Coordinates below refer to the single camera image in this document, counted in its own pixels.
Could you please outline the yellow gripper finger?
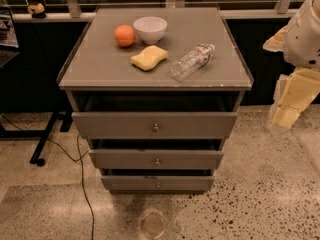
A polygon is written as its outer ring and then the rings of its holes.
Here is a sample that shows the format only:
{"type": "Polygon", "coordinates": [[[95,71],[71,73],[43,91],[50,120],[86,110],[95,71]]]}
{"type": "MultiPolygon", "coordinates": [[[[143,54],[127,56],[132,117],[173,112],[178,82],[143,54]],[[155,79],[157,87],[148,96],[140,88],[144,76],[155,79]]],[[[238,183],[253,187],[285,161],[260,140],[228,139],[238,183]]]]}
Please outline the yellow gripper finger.
{"type": "Polygon", "coordinates": [[[286,34],[286,26],[282,27],[272,37],[266,40],[262,48],[270,52],[283,52],[285,34],[286,34]]]}
{"type": "Polygon", "coordinates": [[[273,125],[290,128],[320,94],[320,71],[296,67],[289,76],[281,74],[274,91],[270,119],[273,125]]]}

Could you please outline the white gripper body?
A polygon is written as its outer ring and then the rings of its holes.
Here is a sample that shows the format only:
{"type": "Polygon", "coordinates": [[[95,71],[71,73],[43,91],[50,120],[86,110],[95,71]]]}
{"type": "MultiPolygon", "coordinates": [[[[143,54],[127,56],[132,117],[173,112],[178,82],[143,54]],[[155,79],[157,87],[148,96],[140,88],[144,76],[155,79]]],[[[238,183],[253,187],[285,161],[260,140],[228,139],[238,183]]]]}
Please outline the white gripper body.
{"type": "Polygon", "coordinates": [[[286,62],[305,68],[320,68],[319,0],[305,0],[289,20],[284,37],[286,62]]]}

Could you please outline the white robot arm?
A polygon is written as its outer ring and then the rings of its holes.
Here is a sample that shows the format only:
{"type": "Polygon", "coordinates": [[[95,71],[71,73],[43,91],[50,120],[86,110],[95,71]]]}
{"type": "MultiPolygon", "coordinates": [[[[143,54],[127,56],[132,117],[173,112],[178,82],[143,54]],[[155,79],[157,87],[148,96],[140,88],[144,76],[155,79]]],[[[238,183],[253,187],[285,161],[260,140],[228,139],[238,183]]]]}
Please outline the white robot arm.
{"type": "Polygon", "coordinates": [[[320,94],[320,0],[305,0],[263,49],[282,52],[295,67],[289,76],[280,75],[271,106],[271,123],[290,128],[320,94]]]}

